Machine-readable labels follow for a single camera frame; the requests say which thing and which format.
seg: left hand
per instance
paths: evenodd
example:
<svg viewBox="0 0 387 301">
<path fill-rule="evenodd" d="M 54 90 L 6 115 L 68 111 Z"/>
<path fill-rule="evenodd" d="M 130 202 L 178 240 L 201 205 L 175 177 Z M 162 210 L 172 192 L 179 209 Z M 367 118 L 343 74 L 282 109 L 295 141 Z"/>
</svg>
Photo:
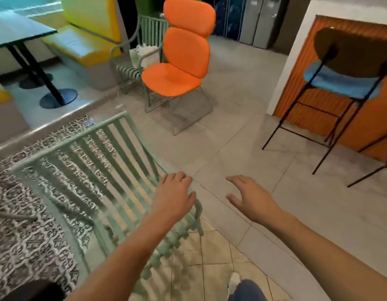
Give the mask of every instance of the left hand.
<svg viewBox="0 0 387 301">
<path fill-rule="evenodd" d="M 181 220 L 195 203 L 196 192 L 188 196 L 192 177 L 180 171 L 166 174 L 157 186 L 150 214 L 165 220 L 168 227 Z"/>
</svg>

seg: jeans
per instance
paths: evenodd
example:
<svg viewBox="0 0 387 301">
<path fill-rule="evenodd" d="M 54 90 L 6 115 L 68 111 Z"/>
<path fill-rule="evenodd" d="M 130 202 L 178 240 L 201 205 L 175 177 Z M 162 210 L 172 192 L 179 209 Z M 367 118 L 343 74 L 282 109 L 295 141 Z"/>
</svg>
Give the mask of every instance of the jeans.
<svg viewBox="0 0 387 301">
<path fill-rule="evenodd" d="M 242 280 L 228 301 L 267 301 L 259 286 L 252 280 Z"/>
</svg>

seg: fingers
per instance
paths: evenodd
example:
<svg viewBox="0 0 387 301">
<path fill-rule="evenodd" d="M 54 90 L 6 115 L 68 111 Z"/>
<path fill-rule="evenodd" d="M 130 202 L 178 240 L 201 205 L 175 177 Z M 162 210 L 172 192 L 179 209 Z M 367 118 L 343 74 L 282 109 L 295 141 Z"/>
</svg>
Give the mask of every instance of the fingers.
<svg viewBox="0 0 387 301">
<path fill-rule="evenodd" d="M 235 176 L 227 176 L 226 180 L 229 182 L 232 182 L 235 187 L 238 188 L 240 192 L 243 191 L 245 187 L 245 182 L 243 181 L 245 179 L 245 176 L 243 175 L 235 175 Z"/>
<path fill-rule="evenodd" d="M 188 212 L 190 211 L 191 207 L 194 205 L 195 200 L 196 200 L 196 192 L 194 191 L 194 192 L 191 192 L 191 194 L 188 197 L 188 201 L 187 201 Z"/>
<path fill-rule="evenodd" d="M 164 184 L 164 182 L 165 182 L 166 179 L 167 179 L 167 176 L 168 176 L 168 174 L 166 174 L 165 176 L 163 176 L 163 177 L 161 178 L 161 180 L 160 180 L 160 182 L 159 182 L 159 185 Z"/>
<path fill-rule="evenodd" d="M 191 183 L 192 183 L 192 177 L 190 177 L 190 176 L 184 177 L 182 179 L 182 182 L 184 184 L 186 184 L 187 187 L 189 187 L 191 185 Z"/>
<path fill-rule="evenodd" d="M 176 176 L 174 177 L 174 181 L 177 181 L 177 182 L 181 182 L 182 179 L 185 177 L 185 173 L 180 171 L 176 174 Z"/>
<path fill-rule="evenodd" d="M 241 211 L 242 208 L 242 201 L 240 201 L 234 194 L 227 194 L 226 199 L 234 206 L 236 207 L 239 211 Z"/>
<path fill-rule="evenodd" d="M 176 176 L 175 173 L 169 173 L 167 178 L 166 178 L 166 182 L 170 182 L 174 179 L 174 177 Z"/>
</svg>

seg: white bag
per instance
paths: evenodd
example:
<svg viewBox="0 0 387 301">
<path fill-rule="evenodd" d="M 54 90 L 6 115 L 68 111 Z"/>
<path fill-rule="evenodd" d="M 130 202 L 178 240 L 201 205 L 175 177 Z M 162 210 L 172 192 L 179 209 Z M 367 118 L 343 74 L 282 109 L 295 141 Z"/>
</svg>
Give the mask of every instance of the white bag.
<svg viewBox="0 0 387 301">
<path fill-rule="evenodd" d="M 138 68 L 139 61 L 144 55 L 149 54 L 151 51 L 154 51 L 156 49 L 157 49 L 156 45 L 146 46 L 144 44 L 143 46 L 138 45 L 136 48 L 129 50 L 129 55 L 131 56 L 131 62 L 134 68 L 136 69 Z M 149 57 L 143 59 L 141 62 L 141 67 L 145 69 L 159 62 L 160 62 L 160 54 L 159 54 L 159 51 L 157 51 L 153 55 L 150 55 Z"/>
</svg>

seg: window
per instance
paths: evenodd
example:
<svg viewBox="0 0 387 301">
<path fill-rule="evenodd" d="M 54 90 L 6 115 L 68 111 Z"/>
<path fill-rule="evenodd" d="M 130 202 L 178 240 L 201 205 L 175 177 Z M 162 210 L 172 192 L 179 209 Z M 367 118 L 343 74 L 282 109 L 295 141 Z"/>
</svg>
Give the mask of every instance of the window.
<svg viewBox="0 0 387 301">
<path fill-rule="evenodd" d="M 59 1 L 60 0 L 0 0 L 0 11 L 39 7 Z"/>
</svg>

